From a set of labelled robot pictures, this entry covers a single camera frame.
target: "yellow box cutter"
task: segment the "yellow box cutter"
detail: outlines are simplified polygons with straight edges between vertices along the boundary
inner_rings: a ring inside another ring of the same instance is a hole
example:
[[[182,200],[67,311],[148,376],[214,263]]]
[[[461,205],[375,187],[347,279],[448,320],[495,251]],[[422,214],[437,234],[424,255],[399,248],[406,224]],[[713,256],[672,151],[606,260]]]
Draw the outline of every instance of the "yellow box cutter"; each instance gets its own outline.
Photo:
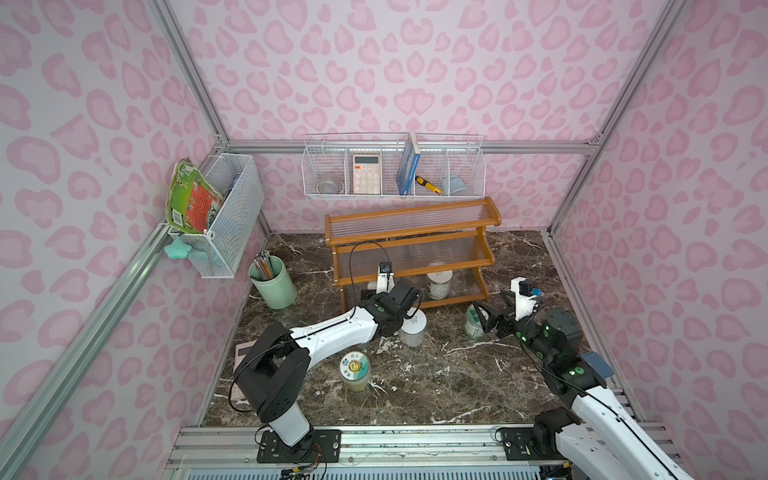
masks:
[[[442,195],[442,190],[437,188],[435,185],[430,184],[427,180],[424,180],[424,177],[416,175],[416,183],[422,185],[423,187],[427,187],[438,195]]]

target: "marble floor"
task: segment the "marble floor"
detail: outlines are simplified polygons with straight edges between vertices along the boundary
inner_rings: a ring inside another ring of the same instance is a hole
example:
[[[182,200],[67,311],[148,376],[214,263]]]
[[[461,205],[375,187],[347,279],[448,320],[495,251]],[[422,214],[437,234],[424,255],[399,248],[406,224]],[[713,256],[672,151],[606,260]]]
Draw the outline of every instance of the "marble floor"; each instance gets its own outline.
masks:
[[[572,310],[538,232],[487,235],[496,255],[496,264],[483,269],[489,292],[508,289],[511,278],[526,276],[543,290],[543,310]],[[284,260],[298,299],[284,310],[271,310],[252,289],[202,426],[261,424],[253,413],[235,412],[227,402],[235,344],[257,339],[272,322],[290,328],[340,314],[331,251],[323,235],[273,235],[268,249]],[[493,297],[489,302],[502,304]],[[491,334],[472,340],[463,333],[467,307],[460,303],[425,310],[427,334],[420,347],[405,346],[395,336],[349,349],[369,357],[372,384],[363,392],[349,392],[341,383],[338,365],[346,352],[313,367],[299,397],[307,419],[314,425],[519,423],[560,405],[515,339],[498,340]]]

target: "calculator display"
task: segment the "calculator display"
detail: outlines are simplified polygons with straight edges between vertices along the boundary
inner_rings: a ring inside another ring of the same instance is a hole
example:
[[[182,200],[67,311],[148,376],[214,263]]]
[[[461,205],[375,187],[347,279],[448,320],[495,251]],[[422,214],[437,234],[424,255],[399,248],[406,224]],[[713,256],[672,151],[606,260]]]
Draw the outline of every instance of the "calculator display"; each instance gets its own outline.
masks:
[[[377,164],[379,163],[378,157],[355,157],[356,164]]]

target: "white wire basket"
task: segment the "white wire basket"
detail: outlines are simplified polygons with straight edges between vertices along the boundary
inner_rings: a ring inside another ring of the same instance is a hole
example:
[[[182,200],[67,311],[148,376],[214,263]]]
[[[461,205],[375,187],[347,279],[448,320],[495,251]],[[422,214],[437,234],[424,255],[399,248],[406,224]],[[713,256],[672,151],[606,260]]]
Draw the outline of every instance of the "white wire basket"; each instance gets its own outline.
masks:
[[[171,235],[192,247],[189,260],[203,278],[234,278],[264,203],[259,173],[250,155],[220,154],[205,178],[222,194],[232,187],[214,222],[202,234]]]
[[[485,159],[482,154],[482,136],[416,134],[421,157],[416,175],[425,178],[442,195],[412,180],[407,195],[400,195],[397,187],[397,171],[407,133],[396,134],[317,134],[306,135],[301,161],[304,194],[310,198],[370,198],[370,197],[418,197],[420,200],[467,200],[485,196]],[[353,156],[356,154],[381,155],[381,194],[356,194],[353,186]],[[327,192],[331,185],[336,194]]]

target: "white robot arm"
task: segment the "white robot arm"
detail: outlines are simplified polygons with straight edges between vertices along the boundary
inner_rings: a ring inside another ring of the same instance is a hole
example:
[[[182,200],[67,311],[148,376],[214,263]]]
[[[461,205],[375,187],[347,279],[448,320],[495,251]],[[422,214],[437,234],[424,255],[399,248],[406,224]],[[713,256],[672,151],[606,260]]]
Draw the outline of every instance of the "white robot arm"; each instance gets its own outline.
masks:
[[[387,287],[386,276],[381,289]],[[288,447],[306,450],[310,424],[296,404],[306,371],[321,360],[375,336],[400,330],[421,293],[408,280],[379,291],[349,312],[312,326],[269,325],[235,369],[234,381],[251,408]],[[283,359],[278,365],[276,359]]]
[[[507,304],[503,310],[474,302],[476,309],[488,314],[479,316],[484,330],[496,328],[501,338],[514,335],[520,339],[522,346],[541,360],[537,368],[549,389],[573,412],[561,407],[537,415],[535,450],[559,453],[591,480],[691,480],[606,388],[605,378],[613,375],[611,367],[597,353],[579,353],[583,333],[573,315],[550,309],[546,320],[536,325],[532,320],[541,292],[524,278],[512,280],[512,292],[514,302],[509,292],[502,292]],[[511,436],[502,432],[502,438]]]

